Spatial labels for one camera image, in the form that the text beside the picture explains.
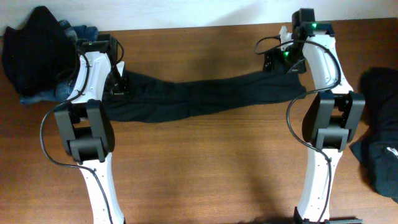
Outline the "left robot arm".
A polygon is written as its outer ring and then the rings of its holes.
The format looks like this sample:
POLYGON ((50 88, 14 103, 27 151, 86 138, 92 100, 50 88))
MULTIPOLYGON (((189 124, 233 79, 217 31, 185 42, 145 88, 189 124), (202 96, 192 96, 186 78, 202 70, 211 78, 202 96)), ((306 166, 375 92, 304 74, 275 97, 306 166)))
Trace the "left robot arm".
POLYGON ((112 175, 115 147, 113 127, 102 105, 107 83, 121 90, 124 62, 118 58, 119 42, 102 34, 78 47, 80 67, 75 86, 55 119, 66 153, 85 180, 94 223, 125 223, 112 175))

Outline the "black folded garment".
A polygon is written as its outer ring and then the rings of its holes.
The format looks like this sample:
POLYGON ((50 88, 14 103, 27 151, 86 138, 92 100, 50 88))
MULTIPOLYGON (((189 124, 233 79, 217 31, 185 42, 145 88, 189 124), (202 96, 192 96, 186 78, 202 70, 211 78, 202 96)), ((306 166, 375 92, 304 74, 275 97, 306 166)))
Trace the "black folded garment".
POLYGON ((21 96, 53 89, 76 75, 75 46, 45 6, 31 12, 21 29, 7 27, 2 65, 21 96))

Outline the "folded blue jeans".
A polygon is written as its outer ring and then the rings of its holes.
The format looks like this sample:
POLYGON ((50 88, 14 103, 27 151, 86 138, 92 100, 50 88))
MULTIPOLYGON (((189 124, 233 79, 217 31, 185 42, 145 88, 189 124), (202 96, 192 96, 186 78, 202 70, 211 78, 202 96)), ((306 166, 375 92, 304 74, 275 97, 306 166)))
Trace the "folded blue jeans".
MULTIPOLYGON (((95 26, 71 26, 67 20, 59 21, 60 27, 64 33, 74 44, 79 41, 96 41, 98 39, 98 28, 95 26)), ((59 83, 53 90, 42 91, 34 96, 21 96, 20 103, 22 105, 31 105, 40 101, 65 101, 75 86, 76 78, 59 83)))

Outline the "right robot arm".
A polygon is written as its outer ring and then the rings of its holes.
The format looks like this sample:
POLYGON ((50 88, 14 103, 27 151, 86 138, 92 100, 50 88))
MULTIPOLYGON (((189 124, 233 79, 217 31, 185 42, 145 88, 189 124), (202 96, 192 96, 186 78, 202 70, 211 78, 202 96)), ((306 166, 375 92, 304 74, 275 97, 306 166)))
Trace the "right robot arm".
POLYGON ((357 130, 365 99, 354 92, 336 53, 335 32, 330 23, 317 22, 314 10, 301 8, 292 14, 292 31, 286 26, 276 36, 280 44, 262 52, 263 70, 282 69, 286 74, 311 70, 315 98, 303 121, 297 141, 308 149, 302 196, 294 209, 294 223, 333 223, 330 194, 336 167, 357 130))

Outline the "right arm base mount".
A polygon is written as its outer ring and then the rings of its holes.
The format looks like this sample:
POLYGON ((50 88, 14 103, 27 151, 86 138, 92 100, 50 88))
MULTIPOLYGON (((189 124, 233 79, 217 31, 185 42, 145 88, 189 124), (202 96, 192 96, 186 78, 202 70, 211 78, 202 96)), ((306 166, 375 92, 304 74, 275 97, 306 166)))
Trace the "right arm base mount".
POLYGON ((358 218, 337 218, 332 220, 324 220, 322 222, 312 222, 307 218, 299 215, 297 207, 294 210, 293 224, 363 224, 363 219, 358 218))

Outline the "dark clothes pile right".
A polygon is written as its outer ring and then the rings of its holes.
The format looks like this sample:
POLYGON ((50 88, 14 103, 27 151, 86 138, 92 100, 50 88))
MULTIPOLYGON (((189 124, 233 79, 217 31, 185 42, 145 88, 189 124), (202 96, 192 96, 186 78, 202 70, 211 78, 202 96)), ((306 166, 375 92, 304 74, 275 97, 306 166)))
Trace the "dark clothes pile right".
POLYGON ((365 181, 379 195, 397 201, 397 70, 372 67, 359 81, 366 133, 350 146, 365 181))

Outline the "black pants red waistband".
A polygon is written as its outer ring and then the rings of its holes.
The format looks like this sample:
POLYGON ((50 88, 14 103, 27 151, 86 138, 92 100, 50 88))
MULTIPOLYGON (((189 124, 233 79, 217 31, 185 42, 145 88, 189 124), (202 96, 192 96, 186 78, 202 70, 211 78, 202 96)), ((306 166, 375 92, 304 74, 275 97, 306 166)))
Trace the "black pants red waistband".
POLYGON ((162 123, 235 108, 283 103, 306 92, 296 73, 254 72, 233 78, 174 83, 126 72, 127 91, 105 96, 108 119, 162 123))

